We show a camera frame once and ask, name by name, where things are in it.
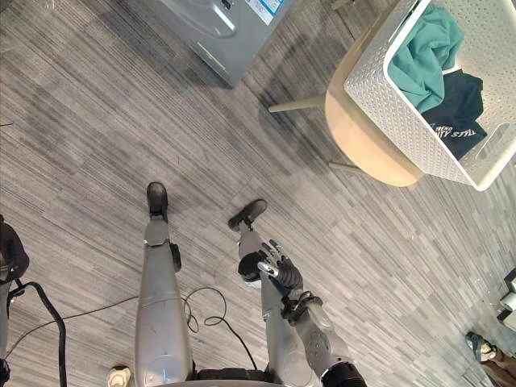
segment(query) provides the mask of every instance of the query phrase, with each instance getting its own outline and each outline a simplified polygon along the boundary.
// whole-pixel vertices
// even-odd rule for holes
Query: gray striped carpet
[[[144,190],[165,183],[185,293],[215,285],[228,320],[267,364],[260,295],[236,272],[226,221],[262,197],[256,227],[279,239],[325,301],[370,386],[464,386],[479,374],[463,336],[511,352],[497,324],[502,278],[516,262],[516,168],[484,193],[434,177],[395,189],[335,171],[345,162],[322,111],[266,106],[321,93],[388,0],[332,11],[305,0],[235,89],[136,0],[14,0],[1,16],[1,211],[62,315],[135,295],[147,221]],[[70,386],[104,386],[133,363],[136,301],[67,322]],[[195,297],[198,318],[217,314]],[[48,321],[35,293],[11,306],[10,344]],[[250,367],[222,326],[191,335],[199,368]],[[10,386],[57,385],[57,329],[9,358]]]

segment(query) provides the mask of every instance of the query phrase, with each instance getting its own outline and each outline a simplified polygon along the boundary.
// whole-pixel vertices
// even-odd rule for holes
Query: sneaker
[[[466,335],[466,343],[473,350],[475,358],[480,362],[492,360],[497,355],[497,346],[492,345],[475,332],[469,332]]]
[[[107,374],[107,387],[128,387],[131,370],[125,365],[113,367]]]

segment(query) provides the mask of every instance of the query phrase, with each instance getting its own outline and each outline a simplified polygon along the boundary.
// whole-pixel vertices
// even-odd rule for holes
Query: gray appliance
[[[294,0],[147,0],[229,85],[236,85]]]

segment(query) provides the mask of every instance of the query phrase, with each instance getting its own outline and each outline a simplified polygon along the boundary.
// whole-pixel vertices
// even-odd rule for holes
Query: laundry basket
[[[457,160],[387,73],[430,0],[400,0],[366,47],[344,89],[369,118],[423,172],[487,189],[516,153],[516,10],[511,0],[435,0],[462,27],[456,62],[482,78],[488,133]]]

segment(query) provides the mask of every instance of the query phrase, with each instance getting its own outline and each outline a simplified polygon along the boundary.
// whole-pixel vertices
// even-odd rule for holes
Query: electrical cord
[[[106,310],[106,309],[112,308],[114,306],[123,304],[124,302],[128,302],[130,300],[134,300],[135,298],[138,298],[138,296],[132,296],[132,297],[126,298],[125,300],[118,301],[118,302],[115,302],[113,304],[109,304],[109,305],[103,306],[103,307],[95,309],[95,310],[90,310],[88,312],[82,312],[82,313],[79,313],[79,314],[72,314],[70,316],[63,317],[62,319],[63,320],[68,320],[70,318],[76,318],[76,317],[86,316],[87,314],[92,314],[92,313],[100,312],[101,310]],[[23,333],[21,336],[19,336],[18,339],[16,340],[16,342],[10,348],[10,350],[7,351],[6,359],[16,349],[16,347],[18,347],[18,344],[20,344],[22,342],[22,340],[25,339],[27,336],[29,336],[32,332],[35,332],[35,331],[37,331],[37,330],[39,330],[39,329],[41,329],[43,327],[46,327],[47,325],[53,324],[55,322],[56,322],[56,320],[48,321],[46,323],[43,323],[41,325],[38,325],[37,327],[34,327],[34,328],[30,329],[29,331],[27,331],[27,332]]]
[[[28,286],[28,285],[32,285],[34,286],[33,284],[35,284],[35,282],[28,282],[26,283],[25,285],[23,285],[23,287],[25,286]],[[249,359],[251,360],[251,363],[252,363],[252,366],[254,367],[255,370],[257,370],[258,368],[256,367],[256,363],[252,357],[252,354],[251,352],[249,351],[248,349],[248,346],[246,345],[246,343],[243,341],[242,337],[240,337],[240,335],[238,333],[236,333],[236,331],[233,329],[233,327],[231,326],[231,324],[226,320],[226,314],[227,314],[227,302],[226,302],[226,298],[224,297],[224,295],[222,294],[222,292],[220,292],[220,290],[216,289],[216,288],[213,288],[211,286],[203,286],[201,288],[197,288],[193,291],[191,291],[190,293],[188,293],[188,295],[185,297],[185,298],[181,298],[183,300],[183,302],[185,303],[185,314],[186,314],[186,325],[188,326],[188,328],[193,332],[193,333],[198,333],[199,332],[199,324],[198,324],[198,320],[197,318],[194,316],[194,314],[192,313],[192,308],[190,306],[190,304],[188,303],[188,300],[197,292],[200,292],[201,290],[212,290],[212,291],[215,291],[216,293],[218,293],[218,295],[221,297],[221,299],[223,300],[223,304],[224,304],[224,308],[223,308],[223,314],[222,316],[210,316],[210,317],[207,317],[204,319],[204,325],[206,325],[207,327],[213,327],[215,325],[219,325],[220,323],[224,322],[228,329],[231,331],[231,333],[233,335],[236,336],[236,338],[242,343],[242,346],[243,348],[245,349],[246,353],[248,354],[249,356]],[[18,339],[15,341],[15,343],[11,346],[11,348],[9,349],[9,351],[7,351],[7,354],[6,354],[6,359],[9,357],[9,355],[18,347],[18,345],[27,337],[29,336],[30,334],[32,334],[33,332],[35,331],[38,331],[39,329],[43,328],[43,327],[46,327],[50,324],[53,324],[53,323],[57,323],[58,325],[60,324],[60,321],[63,322],[64,320],[68,320],[70,318],[76,318],[76,317],[81,317],[81,316],[86,316],[87,314],[92,314],[92,313],[96,313],[96,312],[100,312],[102,310],[106,310],[106,309],[110,309],[114,306],[118,306],[120,304],[123,304],[124,302],[128,302],[130,300],[134,300],[138,298],[138,296],[132,296],[132,297],[129,297],[129,298],[125,298],[121,301],[118,301],[118,302],[114,302],[112,304],[109,304],[109,305],[106,305],[106,306],[102,306],[100,308],[97,308],[95,310],[89,310],[87,312],[82,312],[82,313],[78,313],[78,314],[72,314],[72,315],[69,315],[69,316],[66,316],[66,317],[63,317],[61,318],[59,316],[59,314],[57,314],[57,316],[59,316],[59,318],[56,318],[54,315],[52,315],[52,317],[54,317],[54,319],[52,321],[48,321],[46,323],[43,323],[43,324],[40,324],[39,326],[37,327],[34,327],[32,329],[30,329],[29,331],[26,331],[25,333],[23,333],[21,336],[18,337]],[[191,322],[194,321],[195,324],[196,324],[196,328],[192,328],[192,326],[190,325]],[[66,380],[66,369],[64,368],[64,380]]]
[[[66,327],[65,323],[63,322],[63,319],[59,315],[59,312],[54,308],[54,305],[50,302],[50,300],[47,297],[47,294],[44,292],[43,288],[40,284],[37,282],[28,282],[26,284],[22,284],[22,282],[17,279],[16,284],[18,285],[18,288],[10,292],[9,298],[11,298],[11,294],[14,294],[14,297],[16,297],[16,294],[20,295],[23,294],[23,291],[28,286],[32,286],[36,292],[38,292],[38,296],[40,296],[41,302],[43,305],[45,305],[45,308],[47,308],[50,315],[54,318],[53,322],[57,324],[59,327],[59,350],[58,350],[58,357],[59,357],[59,384],[60,387],[66,387]]]
[[[242,346],[243,346],[243,349],[245,349],[245,352],[248,353],[248,356],[249,356],[249,359],[251,360],[251,363],[252,363],[252,366],[254,367],[255,371],[258,370],[258,368],[256,367],[256,363],[255,363],[255,360],[253,359],[252,355],[251,355],[251,352],[249,351],[249,348],[248,346],[246,345],[246,343],[243,341],[243,339],[240,337],[240,335],[238,333],[235,332],[235,330],[233,329],[233,327],[231,326],[231,324],[226,320],[226,313],[227,313],[227,302],[226,302],[226,298],[224,297],[224,295],[222,294],[222,292],[216,288],[213,288],[211,286],[203,286],[201,288],[197,288],[195,290],[192,290],[190,293],[188,293],[188,295],[183,298],[183,301],[185,302],[185,314],[186,314],[186,325],[188,326],[188,328],[193,332],[193,333],[198,333],[199,332],[199,322],[197,320],[197,318],[192,314],[192,308],[190,307],[190,304],[188,303],[188,300],[197,292],[200,292],[201,290],[213,290],[214,292],[216,292],[220,297],[221,299],[223,300],[223,304],[224,304],[224,309],[223,309],[223,315],[222,316],[210,316],[210,317],[206,317],[204,319],[204,325],[206,325],[207,327],[214,327],[215,325],[219,325],[220,323],[224,322],[227,327],[229,328],[229,330],[231,331],[231,333],[233,335],[236,336],[236,338],[242,343]],[[190,325],[190,323],[194,321],[195,322],[195,325],[196,325],[196,328],[193,329]]]

